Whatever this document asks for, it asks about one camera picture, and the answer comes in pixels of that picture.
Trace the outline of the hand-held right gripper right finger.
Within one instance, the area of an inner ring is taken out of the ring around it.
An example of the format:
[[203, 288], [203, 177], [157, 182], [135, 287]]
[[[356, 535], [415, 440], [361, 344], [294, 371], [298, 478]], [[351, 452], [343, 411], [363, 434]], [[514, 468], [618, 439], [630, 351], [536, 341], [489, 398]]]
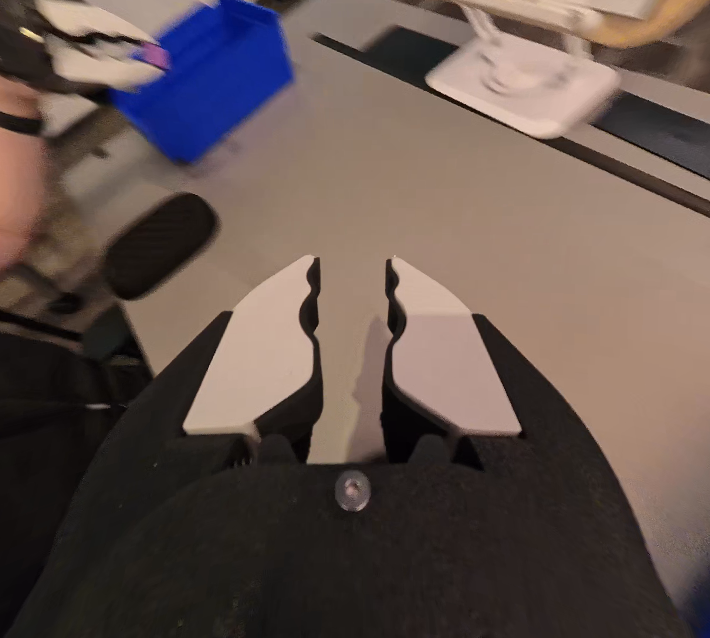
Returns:
[[464, 438], [523, 432], [474, 314], [401, 257], [386, 261], [388, 329], [381, 393], [386, 458], [407, 462], [424, 436], [455, 453]]

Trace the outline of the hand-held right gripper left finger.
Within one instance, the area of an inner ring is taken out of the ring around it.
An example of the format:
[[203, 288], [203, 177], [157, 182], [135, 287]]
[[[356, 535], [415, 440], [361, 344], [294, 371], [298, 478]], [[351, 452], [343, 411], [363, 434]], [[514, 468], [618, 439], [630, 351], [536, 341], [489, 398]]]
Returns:
[[278, 435], [307, 461], [324, 407], [320, 291], [320, 259], [307, 254], [234, 307], [183, 421], [187, 436], [237, 435], [255, 448]]

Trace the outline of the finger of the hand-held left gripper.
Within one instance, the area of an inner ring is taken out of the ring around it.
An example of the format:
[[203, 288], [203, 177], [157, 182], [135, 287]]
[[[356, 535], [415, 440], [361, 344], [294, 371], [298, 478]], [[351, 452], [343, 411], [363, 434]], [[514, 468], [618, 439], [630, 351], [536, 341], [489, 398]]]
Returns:
[[159, 47], [158, 41], [129, 21], [85, 2], [33, 0], [44, 22], [44, 42], [70, 46], [118, 44], [122, 47]]
[[132, 91], [160, 79], [166, 71], [133, 60], [131, 54], [135, 49], [118, 44], [47, 45], [53, 71], [47, 90], [95, 91], [112, 88]]

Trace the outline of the purple wooden cube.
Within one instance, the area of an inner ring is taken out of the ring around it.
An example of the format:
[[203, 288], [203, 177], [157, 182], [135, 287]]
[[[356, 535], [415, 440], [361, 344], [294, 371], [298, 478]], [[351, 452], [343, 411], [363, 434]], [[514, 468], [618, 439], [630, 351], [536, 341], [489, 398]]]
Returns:
[[162, 46], [151, 42], [145, 42], [137, 47], [131, 54], [131, 58], [162, 71], [170, 69], [170, 53]]

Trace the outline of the blue plastic bin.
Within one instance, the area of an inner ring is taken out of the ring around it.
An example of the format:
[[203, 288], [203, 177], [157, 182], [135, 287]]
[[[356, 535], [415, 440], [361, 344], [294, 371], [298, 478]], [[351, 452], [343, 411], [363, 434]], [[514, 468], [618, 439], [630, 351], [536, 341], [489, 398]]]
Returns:
[[169, 160], [194, 163], [293, 82], [280, 15], [244, 0], [200, 4], [159, 38], [169, 69], [111, 104]]

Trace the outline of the person's left forearm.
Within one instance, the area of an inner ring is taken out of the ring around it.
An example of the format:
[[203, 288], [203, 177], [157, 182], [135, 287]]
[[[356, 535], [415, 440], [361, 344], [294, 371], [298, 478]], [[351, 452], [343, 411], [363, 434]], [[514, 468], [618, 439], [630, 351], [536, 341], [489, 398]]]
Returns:
[[44, 141], [1, 131], [1, 270], [18, 262], [43, 213], [48, 185]]

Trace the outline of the person's left hand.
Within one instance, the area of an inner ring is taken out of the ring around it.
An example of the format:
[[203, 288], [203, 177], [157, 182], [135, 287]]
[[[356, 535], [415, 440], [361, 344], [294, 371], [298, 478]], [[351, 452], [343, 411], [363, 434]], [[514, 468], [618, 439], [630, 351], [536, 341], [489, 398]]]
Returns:
[[42, 119], [43, 94], [25, 83], [1, 76], [2, 113], [25, 119]]

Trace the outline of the black wristwatch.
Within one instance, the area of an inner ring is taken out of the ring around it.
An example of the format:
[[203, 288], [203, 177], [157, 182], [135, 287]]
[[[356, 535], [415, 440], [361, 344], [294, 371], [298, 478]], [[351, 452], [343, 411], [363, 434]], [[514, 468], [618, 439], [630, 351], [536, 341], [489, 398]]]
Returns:
[[42, 118], [27, 118], [0, 112], [1, 129], [22, 136], [40, 137], [43, 130]]

